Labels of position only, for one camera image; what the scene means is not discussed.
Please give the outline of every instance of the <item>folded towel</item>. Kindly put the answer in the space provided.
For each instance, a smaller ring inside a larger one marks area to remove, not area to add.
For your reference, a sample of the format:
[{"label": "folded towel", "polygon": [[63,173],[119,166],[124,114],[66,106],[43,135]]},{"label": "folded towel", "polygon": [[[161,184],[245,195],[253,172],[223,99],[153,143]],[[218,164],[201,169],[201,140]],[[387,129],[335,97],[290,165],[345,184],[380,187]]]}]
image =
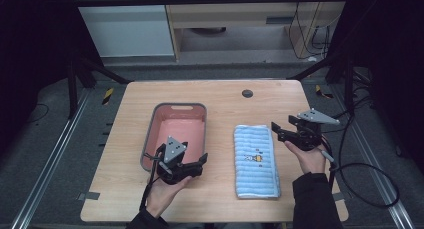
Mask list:
[{"label": "folded towel", "polygon": [[239,198],[280,196],[271,130],[265,125],[238,125],[234,130],[236,193]]}]

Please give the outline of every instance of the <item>wooden desk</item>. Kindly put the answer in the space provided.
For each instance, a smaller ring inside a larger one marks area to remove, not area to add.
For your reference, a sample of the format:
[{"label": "wooden desk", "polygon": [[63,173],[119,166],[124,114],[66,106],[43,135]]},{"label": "wooden desk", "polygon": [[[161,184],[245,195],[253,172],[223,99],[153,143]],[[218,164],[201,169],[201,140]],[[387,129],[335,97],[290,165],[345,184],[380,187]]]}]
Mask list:
[{"label": "wooden desk", "polygon": [[[254,95],[244,98],[242,91]],[[163,217],[169,222],[283,222],[293,218],[292,181],[302,174],[296,157],[273,133],[281,197],[238,199],[235,193],[233,133],[236,125],[268,125],[274,121],[295,130],[288,115],[310,109],[298,81],[156,81],[133,82],[126,89],[81,218],[87,222],[131,221],[138,212],[149,173],[140,165],[151,115],[162,102],[202,103],[207,108],[203,175],[190,182]],[[341,220],[348,212],[337,202]]]}]

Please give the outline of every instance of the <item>human hand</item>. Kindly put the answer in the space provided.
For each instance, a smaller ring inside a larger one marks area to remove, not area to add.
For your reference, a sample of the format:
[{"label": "human hand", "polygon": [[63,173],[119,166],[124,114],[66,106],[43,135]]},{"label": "human hand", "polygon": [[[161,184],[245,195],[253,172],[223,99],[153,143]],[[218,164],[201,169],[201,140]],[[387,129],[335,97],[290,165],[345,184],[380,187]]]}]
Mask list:
[{"label": "human hand", "polygon": [[172,200],[174,200],[177,193],[181,191],[191,179],[192,177],[188,176],[174,185],[168,185],[162,181],[162,179],[155,181],[147,197],[146,210],[153,217],[159,218],[171,204]]},{"label": "human hand", "polygon": [[325,151],[323,145],[319,145],[318,148],[314,148],[310,151],[302,151],[296,145],[290,141],[285,141],[284,145],[296,155],[299,160],[300,167],[304,174],[306,173],[324,173],[326,158],[322,155],[322,151]]}]

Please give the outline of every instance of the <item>pink plastic basket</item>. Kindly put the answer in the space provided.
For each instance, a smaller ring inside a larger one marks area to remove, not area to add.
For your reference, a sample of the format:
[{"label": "pink plastic basket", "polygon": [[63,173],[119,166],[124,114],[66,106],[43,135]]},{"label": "pink plastic basket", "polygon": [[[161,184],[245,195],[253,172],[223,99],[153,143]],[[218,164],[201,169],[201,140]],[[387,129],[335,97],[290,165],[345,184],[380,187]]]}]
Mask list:
[{"label": "pink plastic basket", "polygon": [[166,143],[168,136],[183,143],[187,150],[183,163],[196,162],[205,153],[206,107],[200,103],[161,103],[153,111],[140,158],[144,170],[150,171],[152,160],[145,153],[154,156],[158,147]]}]

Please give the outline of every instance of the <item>gray carpet floor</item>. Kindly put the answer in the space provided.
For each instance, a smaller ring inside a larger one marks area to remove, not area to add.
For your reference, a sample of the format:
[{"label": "gray carpet floor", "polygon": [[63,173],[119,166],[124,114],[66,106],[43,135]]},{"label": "gray carpet floor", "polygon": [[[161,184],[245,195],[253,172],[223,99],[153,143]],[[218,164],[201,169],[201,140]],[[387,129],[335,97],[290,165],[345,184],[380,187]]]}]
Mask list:
[{"label": "gray carpet floor", "polygon": [[[279,46],[277,44],[271,44],[270,50],[277,48]],[[196,49],[194,44],[187,44],[185,50],[200,53],[201,49]],[[246,63],[230,63],[230,61],[217,63],[215,61],[215,63],[206,64],[182,61],[178,65],[110,66],[109,69],[127,79],[137,81],[282,79],[296,75],[311,65],[311,62],[295,62],[294,60],[273,61],[272,63],[269,61],[272,60],[259,59],[253,62],[246,61]],[[319,96],[315,91],[315,86],[323,82],[324,72],[325,69],[305,79],[302,85],[311,108],[334,116],[343,111],[340,102],[336,98],[329,99]],[[110,124],[114,121],[125,92],[125,85],[120,85],[98,73],[94,74],[98,83],[94,89],[88,90],[89,97],[85,110],[32,217],[30,223],[32,228],[123,228],[125,226],[125,223],[91,224],[80,219],[83,201],[78,200],[78,196],[89,190],[104,144],[107,141],[107,134],[111,129]],[[114,93],[108,105],[102,105],[103,96],[111,87],[114,88]],[[78,85],[79,95],[85,90],[87,89]],[[335,91],[343,90],[343,85],[342,83],[331,85],[329,90],[336,94]],[[39,105],[11,145],[10,154],[0,161],[0,228],[9,228],[19,213],[67,123],[69,113],[67,92],[66,80],[52,84],[40,92]],[[360,100],[368,96],[368,92],[358,90],[356,95],[355,100]],[[424,228],[424,200],[422,200],[424,176],[411,159],[396,155],[395,143],[379,113],[373,109],[372,100],[358,105],[355,114],[354,122],[359,125],[381,168],[393,177],[399,186],[401,203],[411,218],[414,228]],[[342,129],[343,125],[347,123],[347,116],[342,116],[340,120],[342,126],[337,128],[323,126],[323,131],[329,138],[336,158],[340,153],[343,132],[330,131]],[[360,143],[355,139],[354,132],[350,127],[342,146],[342,163],[365,162],[364,155],[359,148]],[[375,178],[369,169],[353,167],[344,170],[344,174],[348,183],[359,195],[373,202],[383,203]],[[349,219],[344,222],[346,228],[402,228],[395,224],[390,210],[376,208],[363,202],[347,189],[340,173],[336,178],[344,193],[349,211]],[[202,226],[179,224],[173,225],[173,228],[202,228]],[[259,223],[230,223],[216,226],[226,229],[262,227]]]}]

